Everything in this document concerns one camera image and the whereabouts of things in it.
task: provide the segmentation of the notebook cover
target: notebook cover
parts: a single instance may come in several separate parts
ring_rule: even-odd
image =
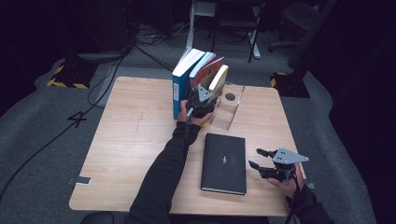
[[[245,138],[206,134],[201,189],[247,193]]]

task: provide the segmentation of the book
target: book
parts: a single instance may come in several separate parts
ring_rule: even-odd
[[[247,193],[245,138],[206,134],[201,189]]]
[[[178,112],[180,112],[180,101],[188,98],[190,72],[204,54],[203,51],[198,49],[190,50],[185,56],[182,56],[181,61],[172,72],[174,119],[177,119]]]
[[[191,86],[193,88],[196,88],[198,87],[198,84],[201,84],[202,87],[208,90],[210,83],[223,65],[223,61],[224,57],[213,58],[209,63],[207,63],[204,67],[198,70],[195,77],[190,77]]]
[[[228,68],[228,65],[222,65],[219,71],[216,73],[215,77],[213,78],[212,82],[210,83],[208,91],[212,93],[212,96],[210,97],[209,102],[221,96],[222,89],[225,84],[225,79],[228,74]]]
[[[185,48],[177,64],[179,64],[184,59],[184,57],[186,57],[186,55],[190,53],[191,50],[191,48]]]
[[[190,79],[195,78],[197,72],[205,66],[209,61],[211,61],[214,57],[216,57],[215,53],[206,52],[204,56],[202,56],[201,60],[194,66],[194,68],[190,72]]]

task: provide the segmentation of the wooden surface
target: wooden surface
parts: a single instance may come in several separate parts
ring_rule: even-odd
[[[143,177],[176,127],[172,119],[172,81],[119,77],[92,140],[81,176],[70,199],[75,210],[129,211]],[[246,138],[247,194],[200,189],[206,133]],[[274,167],[256,148],[296,151],[283,106],[272,88],[246,86],[230,130],[206,125],[190,147],[171,213],[286,216],[285,196],[248,165]]]

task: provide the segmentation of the small black device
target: small black device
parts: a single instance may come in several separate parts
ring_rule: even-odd
[[[289,180],[294,177],[296,168],[294,163],[309,161],[305,156],[289,151],[283,147],[275,151],[265,151],[264,149],[257,148],[257,153],[264,157],[271,157],[273,159],[275,168],[260,167],[259,164],[249,161],[251,168],[259,171],[262,178],[275,178],[283,181],[285,185],[289,184]]]
[[[201,85],[191,88],[187,110],[193,109],[192,117],[201,119],[215,110],[217,98],[210,99],[211,96],[212,94]]]

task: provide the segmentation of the person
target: person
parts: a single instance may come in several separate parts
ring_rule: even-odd
[[[295,163],[294,165],[296,167],[297,182],[300,188],[299,193],[296,193],[297,183],[294,180],[289,181],[287,186],[283,182],[274,178],[268,178],[268,182],[282,190],[286,195],[289,207],[293,207],[293,214],[300,219],[302,224],[334,223],[324,209],[322,203],[318,202],[314,192],[312,192],[312,190],[304,183],[300,164]]]
[[[136,198],[131,205],[125,224],[171,224],[169,211],[172,206],[172,198],[177,189],[183,173],[188,147],[185,141],[185,122],[187,118],[187,101],[180,102],[180,112],[177,117],[177,125],[172,133],[172,138],[166,143],[163,151],[157,156],[137,192]],[[192,118],[188,131],[188,146],[192,145],[201,126],[211,118],[211,113],[201,119]],[[295,204],[295,214],[301,223],[332,223],[321,203],[318,203],[313,192],[304,185],[300,167],[296,166],[296,174],[301,186],[301,193]],[[296,185],[290,181],[288,186],[276,179],[268,181],[280,188],[289,198],[290,203],[294,199]]]

